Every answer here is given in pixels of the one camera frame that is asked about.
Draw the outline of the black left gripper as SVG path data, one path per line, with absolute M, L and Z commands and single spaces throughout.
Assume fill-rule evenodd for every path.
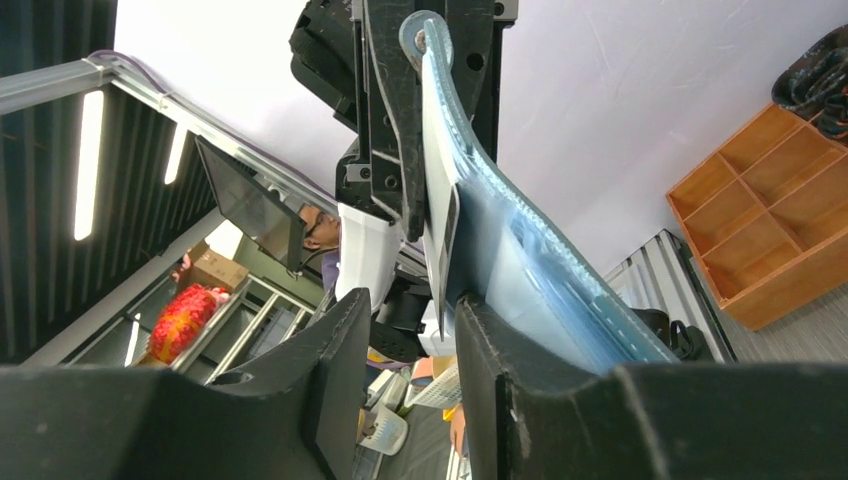
M 388 222 L 398 222 L 409 242 L 418 241 L 426 213 L 420 93 L 417 74 L 401 46 L 400 27 L 413 1 L 365 1 L 363 22 L 351 1 L 306 3 L 289 44 L 291 71 L 334 117 L 358 137 L 336 167 L 335 198 Z M 477 51 L 476 25 L 448 18 L 459 83 L 480 85 L 470 113 L 472 129 L 491 159 L 497 157 L 504 30 L 517 19 L 514 1 L 493 4 L 491 44 Z

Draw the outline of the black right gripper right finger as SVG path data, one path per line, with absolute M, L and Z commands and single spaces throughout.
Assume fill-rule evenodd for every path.
M 843 479 L 847 368 L 629 364 L 595 376 L 480 297 L 456 327 L 476 479 Z

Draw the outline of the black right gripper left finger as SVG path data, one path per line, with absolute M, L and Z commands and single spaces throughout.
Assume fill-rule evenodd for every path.
M 5 368 L 5 479 L 348 479 L 371 305 L 312 325 L 208 385 L 165 368 Z

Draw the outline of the blue leather card holder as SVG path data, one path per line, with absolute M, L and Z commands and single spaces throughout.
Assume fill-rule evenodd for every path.
M 600 374 L 674 354 L 607 285 L 562 232 L 498 169 L 464 112 L 451 76 L 445 20 L 421 10 L 400 27 L 401 46 L 422 82 L 436 82 L 457 172 L 445 332 L 458 332 L 459 299 L 480 295 L 509 326 L 563 361 Z

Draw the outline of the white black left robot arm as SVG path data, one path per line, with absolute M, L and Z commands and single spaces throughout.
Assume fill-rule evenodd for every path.
M 418 335 L 429 286 L 396 274 L 402 241 L 424 235 L 428 201 L 421 138 L 419 11 L 447 24 L 451 76 L 472 130 L 497 154 L 503 33 L 514 1 L 310 1 L 289 40 L 291 70 L 356 139 L 338 160 L 342 223 L 334 293 L 366 288 L 372 344 L 401 361 L 424 355 Z

